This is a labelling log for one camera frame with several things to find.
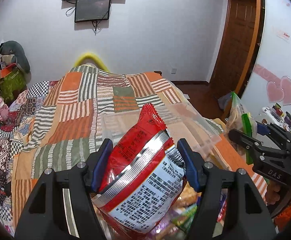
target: bolt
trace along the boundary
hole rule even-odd
[[[247,174],[247,171],[243,168],[238,169],[238,173],[240,173],[241,175],[245,175]]]
[[[47,175],[49,175],[51,172],[52,172],[52,169],[51,168],[46,168],[44,170],[44,173],[47,174]]]
[[[85,162],[79,162],[79,163],[77,164],[77,166],[78,166],[80,169],[84,168],[85,165],[86,165]]]
[[[211,162],[206,162],[206,163],[204,163],[204,167],[206,167],[207,169],[210,169],[210,168],[213,167],[213,163],[211,163]]]

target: baseboard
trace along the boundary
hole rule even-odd
[[[177,80],[171,81],[173,84],[177,85],[209,85],[208,81],[194,81],[194,80]]]

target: door frame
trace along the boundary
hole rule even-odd
[[[228,7],[227,7],[227,14],[226,14],[226,19],[225,19],[225,24],[224,24],[224,30],[223,30],[223,36],[220,44],[220,49],[219,49],[219,54],[217,57],[217,60],[215,62],[215,68],[212,73],[211,80],[213,79],[216,71],[216,66],[220,60],[220,51],[223,49],[224,46],[224,41],[225,41],[225,36],[227,33],[228,29],[228,23],[229,23],[229,18],[230,18],[230,8],[231,8],[231,0],[228,0]],[[251,45],[250,49],[247,55],[247,60],[244,64],[242,74],[240,76],[239,82],[236,86],[236,89],[234,92],[241,97],[245,87],[248,83],[248,80],[252,74],[255,61],[257,58],[257,54],[259,52],[259,47],[261,43],[261,38],[262,38],[262,33],[263,33],[263,25],[264,25],[264,15],[265,15],[265,0],[256,0],[256,12],[255,12],[255,23],[254,23],[254,30],[253,30],[253,35],[252,35],[252,40],[251,40]],[[224,109],[224,113],[221,116],[221,120],[223,122],[226,122],[225,119],[228,117],[231,109],[231,101],[227,104],[227,106]]]

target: wooden door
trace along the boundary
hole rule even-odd
[[[254,35],[255,14],[256,0],[228,0],[223,38],[210,81],[215,98],[237,88]]]

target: pink bunny toy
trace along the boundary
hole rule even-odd
[[[2,97],[0,97],[0,121],[5,123],[9,117],[9,107],[4,103]]]

